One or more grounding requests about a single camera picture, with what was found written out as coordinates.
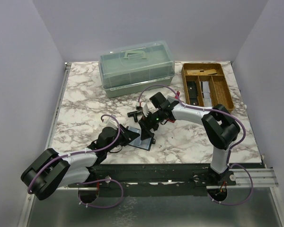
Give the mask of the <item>red card holder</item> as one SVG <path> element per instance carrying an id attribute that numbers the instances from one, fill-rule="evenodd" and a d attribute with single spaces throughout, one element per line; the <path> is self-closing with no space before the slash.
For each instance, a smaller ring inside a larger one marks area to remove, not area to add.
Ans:
<path id="1" fill-rule="evenodd" d="M 178 102 L 177 97 L 178 97 L 179 95 L 180 95 L 180 92 L 177 91 L 177 92 L 176 92 L 176 95 L 175 95 L 174 97 L 168 96 L 168 97 L 167 97 L 167 100 L 168 100 L 170 103 L 173 103 L 174 101 Z"/>

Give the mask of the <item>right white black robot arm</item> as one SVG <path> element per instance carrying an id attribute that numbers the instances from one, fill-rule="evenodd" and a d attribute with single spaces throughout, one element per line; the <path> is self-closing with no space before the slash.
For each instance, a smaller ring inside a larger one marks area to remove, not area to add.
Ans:
<path id="1" fill-rule="evenodd" d="M 209 182 L 220 185 L 225 180 L 229 169 L 229 148 L 237 139 L 240 127 L 228 110 L 221 104 L 209 110 L 198 109 L 197 106 L 182 105 L 173 97 L 165 97 L 161 92 L 150 98 L 157 109 L 150 112 L 148 106 L 142 108 L 143 116 L 138 121 L 141 128 L 141 140 L 154 136 L 160 124 L 171 121 L 187 121 L 204 127 L 207 137 L 213 145 L 213 157 L 208 174 Z"/>

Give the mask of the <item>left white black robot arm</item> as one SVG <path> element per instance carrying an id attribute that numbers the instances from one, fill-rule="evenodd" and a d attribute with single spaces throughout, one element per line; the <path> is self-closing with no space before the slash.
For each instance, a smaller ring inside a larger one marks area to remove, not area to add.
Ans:
<path id="1" fill-rule="evenodd" d="M 21 175 L 28 192 L 39 200 L 51 196 L 57 188 L 73 183 L 90 187 L 95 183 L 95 174 L 90 168 L 101 164 L 114 148 L 124 147 L 140 137 L 140 130 L 105 127 L 98 139 L 83 151 L 60 154 L 53 148 L 46 149 Z"/>

